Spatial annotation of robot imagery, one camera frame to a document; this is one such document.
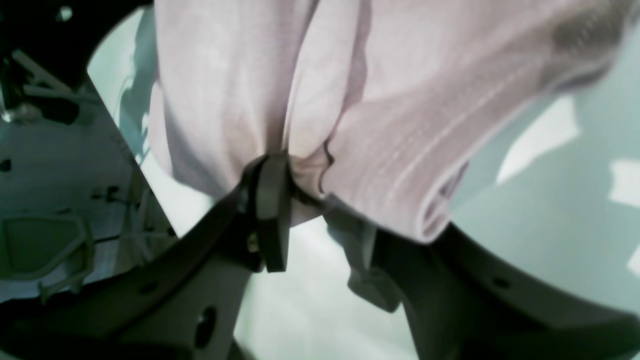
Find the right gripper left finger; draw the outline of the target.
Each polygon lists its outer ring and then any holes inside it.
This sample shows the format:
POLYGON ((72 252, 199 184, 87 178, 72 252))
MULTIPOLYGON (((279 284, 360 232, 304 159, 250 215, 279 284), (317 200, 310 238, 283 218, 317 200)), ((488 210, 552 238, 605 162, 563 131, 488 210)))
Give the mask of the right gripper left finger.
POLYGON ((148 265, 48 305, 3 303, 1 350, 19 360, 225 360, 249 278, 287 269, 292 188, 286 153, 256 158, 148 265))

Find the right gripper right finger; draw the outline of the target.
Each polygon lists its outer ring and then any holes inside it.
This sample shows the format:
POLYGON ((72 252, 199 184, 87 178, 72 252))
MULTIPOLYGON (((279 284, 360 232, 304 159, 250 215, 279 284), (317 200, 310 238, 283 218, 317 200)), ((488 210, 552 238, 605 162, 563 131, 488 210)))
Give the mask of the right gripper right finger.
POLYGON ((403 307, 421 360, 631 360, 639 317, 528 275, 454 223, 418 244, 336 196, 327 231, 345 252, 349 289, 384 312, 403 307))

